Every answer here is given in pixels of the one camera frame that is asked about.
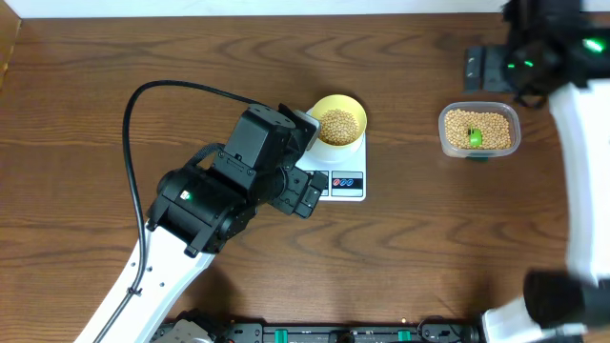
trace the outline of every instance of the wood grain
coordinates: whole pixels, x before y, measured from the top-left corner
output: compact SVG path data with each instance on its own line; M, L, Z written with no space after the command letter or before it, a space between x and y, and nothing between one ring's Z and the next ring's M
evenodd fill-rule
M2 90L4 74L9 69L12 49L17 40L20 26L21 19L10 9L4 0L0 0L0 90Z
M528 269L563 268L553 120L518 109L521 147L487 163L446 157L437 130L452 102L510 102L461 93L464 50L504 34L496 14L26 21L0 94L0 341L73 340L121 272L137 235L122 112L164 78L302 110L345 93L369 117L366 201L323 203L308 220L262 209L171 315L397 323L519 295ZM144 206L242 111L196 91L143 95L132 154Z

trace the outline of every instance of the yellow bowl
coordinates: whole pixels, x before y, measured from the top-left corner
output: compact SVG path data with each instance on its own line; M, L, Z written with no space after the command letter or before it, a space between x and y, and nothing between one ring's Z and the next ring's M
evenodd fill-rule
M319 142L322 144L328 145L330 147L342 148L342 147L347 147L347 146L353 145L354 143L358 143L359 141L361 141L360 137L362 137L362 134L366 130L366 112L362 108L362 105L360 105L357 101L355 101L355 99L353 99L347 95L340 95L340 94L329 95L327 97L322 98L320 101L318 101L315 104L314 108L312 109L312 117L317 120L320 120L322 118L322 116L324 115L324 113L326 113L327 111L330 111L330 110L342 110L342 111L351 113L354 116L354 119L356 120L356 122L358 124L357 139L355 139L354 142L352 142L350 144L346 144L346 145L342 145L342 146L328 144L328 143L322 141L321 139L318 139Z

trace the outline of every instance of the clear plastic container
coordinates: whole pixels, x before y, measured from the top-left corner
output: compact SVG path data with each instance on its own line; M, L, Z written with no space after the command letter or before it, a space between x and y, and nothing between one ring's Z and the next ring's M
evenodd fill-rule
M470 149L460 149L458 147L454 147L449 140L447 139L447 134L445 132L445 116L451 110L463 110L463 111L475 111L475 112L493 112L502 114L506 120L508 120L509 128L508 131L511 135L511 142L513 145L508 149L502 150L470 150ZM519 118L517 117L517 113L513 110L512 107L495 102L483 102L483 101L469 101L469 102L460 102L454 103L445 108L440 113L440 117L438 118L438 132L440 133L440 144L442 145L442 150L451 157L500 157L509 155L519 147L521 143L521 128L519 126Z

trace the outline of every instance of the digital scale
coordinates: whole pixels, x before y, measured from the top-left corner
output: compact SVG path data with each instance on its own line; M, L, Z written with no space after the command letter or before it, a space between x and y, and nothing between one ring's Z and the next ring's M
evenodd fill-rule
M328 185L320 201L362 201L366 197L366 133L360 138L355 151L346 151L349 157L339 162L328 162L318 158L316 151L324 149L319 138L306 151L296 166L305 172L322 172L328 176Z

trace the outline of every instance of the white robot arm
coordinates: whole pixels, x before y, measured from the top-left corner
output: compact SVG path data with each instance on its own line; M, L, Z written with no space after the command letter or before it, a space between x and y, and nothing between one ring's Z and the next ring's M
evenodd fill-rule
M150 342L156 328L165 318L180 294L214 259L211 253L187 256L186 243L162 227L147 230L147 268L140 283L143 292L132 297L119 314L102 342ZM106 295L77 343L91 343L99 335L114 310L125 297L135 278L139 263L139 242L133 249L125 269Z
M549 100L567 181L568 272L591 287L601 287L610 280L610 79L590 81L588 89L566 85ZM485 313L483 328L488 343L536 342L587 331L579 322L543 329L531 318L523 297Z

